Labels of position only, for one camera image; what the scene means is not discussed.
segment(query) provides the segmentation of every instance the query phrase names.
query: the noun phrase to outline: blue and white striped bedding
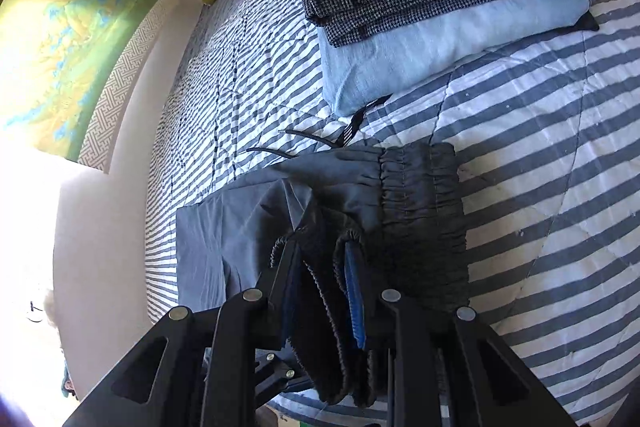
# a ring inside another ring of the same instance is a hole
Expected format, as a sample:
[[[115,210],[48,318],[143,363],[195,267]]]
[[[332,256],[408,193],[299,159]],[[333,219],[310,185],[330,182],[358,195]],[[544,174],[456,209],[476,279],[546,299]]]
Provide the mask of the blue and white striped bedding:
[[[581,424],[640,375],[640,1],[598,0],[600,32],[525,39],[372,110],[355,141],[433,135],[460,159],[472,306]],[[150,168],[148,311],[178,301],[176,208],[278,161],[268,146],[337,136],[322,99],[315,28],[300,0],[205,8],[166,102]],[[384,426],[313,394],[278,407],[316,425]]]

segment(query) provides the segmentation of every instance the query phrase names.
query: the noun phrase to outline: white wall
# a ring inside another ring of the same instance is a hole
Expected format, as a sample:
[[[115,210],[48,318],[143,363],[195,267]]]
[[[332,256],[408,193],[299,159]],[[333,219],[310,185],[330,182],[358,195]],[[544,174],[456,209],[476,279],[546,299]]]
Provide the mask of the white wall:
[[[52,287],[60,183],[78,167],[0,138],[0,393],[36,427],[60,427],[76,405],[60,393],[65,366],[58,334],[29,304],[43,309]]]
[[[156,127],[202,4],[167,19],[133,90],[109,174],[82,168],[63,183],[56,222],[56,322],[80,396],[148,330],[146,186]]]

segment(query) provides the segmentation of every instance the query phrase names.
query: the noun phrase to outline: striped comforter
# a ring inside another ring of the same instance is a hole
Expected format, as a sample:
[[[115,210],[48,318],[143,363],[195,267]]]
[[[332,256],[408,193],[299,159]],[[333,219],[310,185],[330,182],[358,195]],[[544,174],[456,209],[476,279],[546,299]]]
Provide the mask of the striped comforter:
[[[372,110],[355,141],[452,143],[468,216],[472,306],[579,423],[611,413],[640,375],[640,2],[598,0],[596,34],[530,38]],[[158,128],[146,218],[148,311],[178,301],[176,208],[324,146],[345,122],[322,99],[300,0],[205,8]],[[384,425],[384,403],[275,404],[325,425]]]

